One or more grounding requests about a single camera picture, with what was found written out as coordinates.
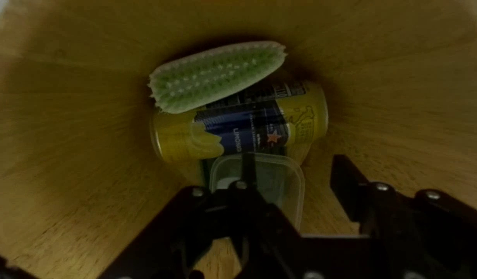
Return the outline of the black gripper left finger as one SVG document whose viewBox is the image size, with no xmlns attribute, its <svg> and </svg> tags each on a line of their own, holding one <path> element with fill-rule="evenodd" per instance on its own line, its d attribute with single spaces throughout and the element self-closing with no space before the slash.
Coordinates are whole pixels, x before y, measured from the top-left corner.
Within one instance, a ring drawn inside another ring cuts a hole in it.
<svg viewBox="0 0 477 279">
<path fill-rule="evenodd" d="M 181 189 L 101 273 L 99 279 L 203 279 L 195 263 L 228 239 L 242 270 L 234 279 L 302 279 L 297 228 L 257 190 L 255 153 L 226 189 Z"/>
</svg>

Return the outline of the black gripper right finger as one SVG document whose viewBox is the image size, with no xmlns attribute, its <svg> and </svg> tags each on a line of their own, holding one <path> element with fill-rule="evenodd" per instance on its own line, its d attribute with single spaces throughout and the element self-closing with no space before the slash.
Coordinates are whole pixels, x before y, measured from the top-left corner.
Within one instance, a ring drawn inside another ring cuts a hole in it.
<svg viewBox="0 0 477 279">
<path fill-rule="evenodd" d="M 330 187 L 376 242 L 382 279 L 477 279 L 477 209 L 438 189 L 406 197 L 334 155 Z"/>
</svg>

